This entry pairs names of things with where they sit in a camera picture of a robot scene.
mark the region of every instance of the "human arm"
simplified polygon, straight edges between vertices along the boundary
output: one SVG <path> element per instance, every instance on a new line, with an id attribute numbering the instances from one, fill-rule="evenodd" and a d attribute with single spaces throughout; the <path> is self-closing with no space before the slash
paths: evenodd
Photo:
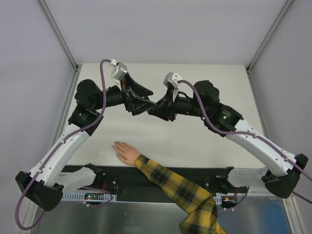
<path id="1" fill-rule="evenodd" d="M 129 144 L 116 142 L 113 148 L 121 161 L 136 166 L 189 214 L 180 224 L 183 233 L 225 233 L 218 223 L 215 200 L 208 191 L 141 155 Z"/>

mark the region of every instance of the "human hand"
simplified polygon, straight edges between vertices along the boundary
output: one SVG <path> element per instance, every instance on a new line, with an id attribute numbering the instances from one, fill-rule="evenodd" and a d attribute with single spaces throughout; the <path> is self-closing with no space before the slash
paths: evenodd
<path id="1" fill-rule="evenodd" d="M 131 145 L 119 141 L 114 141 L 113 149 L 117 152 L 117 157 L 125 164 L 135 165 L 135 160 L 141 154 Z"/>

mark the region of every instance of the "cable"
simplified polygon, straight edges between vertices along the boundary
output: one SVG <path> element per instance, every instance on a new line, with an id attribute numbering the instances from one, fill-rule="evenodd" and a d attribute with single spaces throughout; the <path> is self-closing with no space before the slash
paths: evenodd
<path id="1" fill-rule="evenodd" d="M 177 94 L 182 94 L 184 95 L 186 98 L 188 98 L 189 96 L 187 96 L 187 94 L 185 92 L 179 91 Z"/>
<path id="2" fill-rule="evenodd" d="M 238 194 L 238 188 L 235 188 L 235 193 L 234 193 L 234 196 L 231 196 L 229 198 L 235 198 L 235 200 L 237 201 L 237 194 Z"/>
<path id="3" fill-rule="evenodd" d="M 111 202 L 113 200 L 113 195 L 106 191 L 106 190 L 103 190 L 103 189 L 95 189 L 95 188 L 91 188 L 91 187 L 82 187 L 83 189 L 87 189 L 87 190 L 94 190 L 94 191 L 100 191 L 101 193 L 106 193 L 110 196 L 110 199 L 108 201 L 105 201 L 105 202 L 102 202 L 101 204 L 98 204 L 98 205 L 92 205 L 92 204 L 89 204 L 87 206 L 91 206 L 91 207 L 98 207 L 98 206 L 104 206 L 106 205 L 107 203 Z M 75 202 L 74 204 L 71 204 L 70 206 L 64 208 L 63 210 L 57 212 L 57 213 L 45 213 L 46 216 L 50 216 L 50 215 L 58 215 L 60 213 L 63 213 L 64 211 L 72 208 L 73 206 L 76 206 L 76 205 L 79 205 L 79 204 L 83 204 L 81 201 L 79 202 Z"/>
<path id="4" fill-rule="evenodd" d="M 220 134 L 223 134 L 223 135 L 238 135 L 238 134 L 243 134 L 243 135 L 249 135 L 249 136 L 252 136 L 252 137 L 255 137 L 255 138 L 258 138 L 260 139 L 261 141 L 265 142 L 267 145 L 269 145 L 273 150 L 275 150 L 279 155 L 282 156 L 282 158 L 284 158 L 285 161 L 289 162 L 293 167 L 295 167 L 298 171 L 300 171 L 306 178 L 308 178 L 310 181 L 312 181 L 312 176 L 310 176 L 308 173 L 306 173 L 304 170 L 302 170 L 297 164 L 295 164 L 293 161 L 289 160 L 287 158 L 287 156 L 281 151 L 279 150 L 277 147 L 275 147 L 270 141 L 268 141 L 267 139 L 265 139 L 264 137 L 262 136 L 258 136 L 258 135 L 255 135 L 253 133 L 249 133 L 249 132 L 243 132 L 243 131 L 237 131 L 237 132 L 226 132 L 226 131 L 222 131 L 222 130 L 219 130 L 217 129 L 210 121 L 210 119 L 208 118 L 207 114 L 206 114 L 206 111 L 205 111 L 205 108 L 204 108 L 204 105 L 203 105 L 203 102 L 201 101 L 200 99 L 200 96 L 198 94 L 198 91 L 196 90 L 196 88 L 190 83 L 188 82 L 187 80 L 179 80 L 178 83 L 185 83 L 187 84 L 192 90 L 193 90 L 193 93 L 195 94 L 196 96 L 196 99 L 198 101 L 198 104 L 200 106 L 200 110 L 205 118 L 205 121 L 209 124 L 209 126 L 217 133 L 220 133 Z"/>
<path id="5" fill-rule="evenodd" d="M 219 211 L 218 214 L 223 212 L 223 211 L 228 211 L 228 210 L 233 211 L 234 208 L 237 208 L 245 200 L 245 198 L 247 197 L 247 195 L 249 193 L 249 189 L 250 189 L 250 187 L 247 187 L 247 191 L 246 191 L 245 195 L 243 196 L 243 198 L 234 207 L 223 209 L 223 210 Z"/>
<path id="6" fill-rule="evenodd" d="M 312 201 L 305 198 L 303 195 L 300 195 L 300 194 L 296 193 L 295 191 L 293 191 L 292 193 L 295 194 L 297 197 L 301 198 L 302 200 L 305 200 L 306 202 L 312 204 Z"/>
<path id="7" fill-rule="evenodd" d="M 76 133 L 79 133 L 79 132 L 83 132 L 91 127 L 93 127 L 94 125 L 96 125 L 100 120 L 101 120 L 101 117 L 103 116 L 104 114 L 104 111 L 105 111 L 105 107 L 106 107 L 106 87 L 105 87 L 105 79 L 104 79 L 104 71 L 103 71 L 103 63 L 105 62 L 111 62 L 110 59 L 103 59 L 101 62 L 100 62 L 100 74 L 101 74 L 101 81 L 102 81 L 102 88 L 103 88 L 103 107 L 102 107 L 102 111 L 101 113 L 98 115 L 97 119 L 83 127 L 83 128 L 80 128 L 76 131 L 73 131 L 72 133 L 68 134 L 64 139 L 63 141 L 66 141 L 68 138 L 72 137 L 73 135 L 75 135 Z M 44 168 L 44 166 L 48 163 L 48 161 L 50 160 L 50 158 L 55 154 L 55 152 L 59 149 L 59 147 L 62 145 L 63 143 L 59 143 L 56 145 L 56 147 L 52 150 L 52 152 L 49 154 L 49 156 L 47 157 L 47 159 L 42 163 L 42 165 L 40 166 L 39 170 L 42 171 L 42 169 Z M 40 174 L 40 172 L 37 172 L 34 177 L 30 180 L 30 182 L 28 183 L 28 185 L 26 186 L 24 192 L 22 193 L 22 195 L 20 196 L 19 198 L 19 201 L 16 205 L 16 208 L 15 208 L 15 222 L 17 224 L 17 226 L 21 229 L 21 230 L 24 230 L 24 231 L 27 231 L 27 230 L 30 230 L 32 229 L 33 227 L 35 227 L 42 219 L 45 211 L 42 212 L 42 214 L 39 216 L 38 220 L 30 227 L 24 227 L 22 226 L 22 224 L 20 223 L 20 218 L 19 218 L 19 211 L 20 211 L 20 205 L 24 199 L 24 197 L 26 196 L 29 188 L 33 185 L 33 183 L 35 182 L 36 178 L 38 177 L 38 175 Z"/>
<path id="8" fill-rule="evenodd" d="M 102 190 L 106 189 L 106 185 L 107 185 L 107 183 L 106 183 L 106 181 L 104 181 Z"/>

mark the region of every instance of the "plaid sleeve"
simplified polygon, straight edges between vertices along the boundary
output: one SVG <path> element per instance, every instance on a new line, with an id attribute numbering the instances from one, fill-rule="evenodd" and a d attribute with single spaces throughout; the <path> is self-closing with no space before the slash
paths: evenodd
<path id="1" fill-rule="evenodd" d="M 225 234 L 219 226 L 214 197 L 197 184 L 140 155 L 135 166 L 189 214 L 180 224 L 185 234 Z"/>

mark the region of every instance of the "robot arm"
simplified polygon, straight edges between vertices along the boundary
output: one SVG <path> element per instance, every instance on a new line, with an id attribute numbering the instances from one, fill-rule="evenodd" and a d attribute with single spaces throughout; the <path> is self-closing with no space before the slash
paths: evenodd
<path id="1" fill-rule="evenodd" d="M 116 63 L 114 60 L 110 64 L 114 66 L 112 78 L 116 85 L 106 90 L 106 107 L 124 104 L 126 110 L 132 115 L 138 115 L 155 107 L 156 104 L 148 99 L 148 96 L 152 95 L 153 92 L 136 83 L 127 72 L 127 67 L 124 64 Z M 76 172 L 60 175 L 61 170 L 75 151 L 93 134 L 103 119 L 101 117 L 94 126 L 85 131 L 77 132 L 64 140 L 71 133 L 85 128 L 98 118 L 99 112 L 97 110 L 103 107 L 103 92 L 92 80 L 83 80 L 77 86 L 75 100 L 77 106 L 68 119 L 68 124 L 65 126 L 62 135 L 50 151 L 30 172 L 21 171 L 16 176 L 16 182 L 21 191 L 24 192 L 31 180 L 39 173 L 25 196 L 45 211 L 54 209 L 63 195 L 71 191 L 88 185 L 94 188 L 102 188 L 104 182 L 103 171 L 92 164 L 87 164 Z M 43 162 L 60 143 L 61 146 L 41 169 Z"/>
<path id="2" fill-rule="evenodd" d="M 304 169 L 308 158 L 303 154 L 295 156 L 278 147 L 255 130 L 239 112 L 222 104 L 219 101 L 219 90 L 213 84 L 208 80 L 199 81 L 194 88 L 199 94 L 208 119 L 215 127 L 212 128 L 205 120 L 195 94 L 190 98 L 178 91 L 180 80 L 178 74 L 169 73 L 166 76 L 164 84 L 168 88 L 167 92 L 148 114 L 166 121 L 174 121 L 177 114 L 201 117 L 209 130 L 237 143 L 266 165 L 266 168 L 259 169 L 231 168 L 226 178 L 231 185 L 265 187 L 278 197 L 288 198 L 300 178 L 300 172 L 289 161 Z M 274 147 L 282 151 L 287 158 L 282 158 Z"/>

